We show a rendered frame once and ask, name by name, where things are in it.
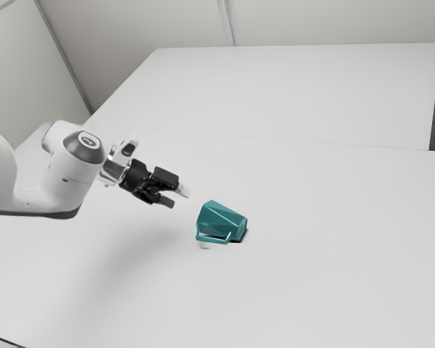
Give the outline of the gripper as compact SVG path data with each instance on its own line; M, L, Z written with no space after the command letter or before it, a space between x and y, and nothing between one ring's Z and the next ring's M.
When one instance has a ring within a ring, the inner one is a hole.
M145 183L151 183L150 176L154 186L145 188ZM178 175L161 167L155 167L151 175L146 165L137 159L131 160L118 186L143 202L159 204L169 209L174 208L175 201L164 196L163 191L172 191L185 198L191 196L191 191L181 182Z

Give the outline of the teal faceted mug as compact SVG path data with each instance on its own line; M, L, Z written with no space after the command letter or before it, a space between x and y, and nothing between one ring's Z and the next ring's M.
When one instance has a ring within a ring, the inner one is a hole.
M247 231L248 219L234 210L209 200L202 205L196 220L197 241L228 244L241 242Z

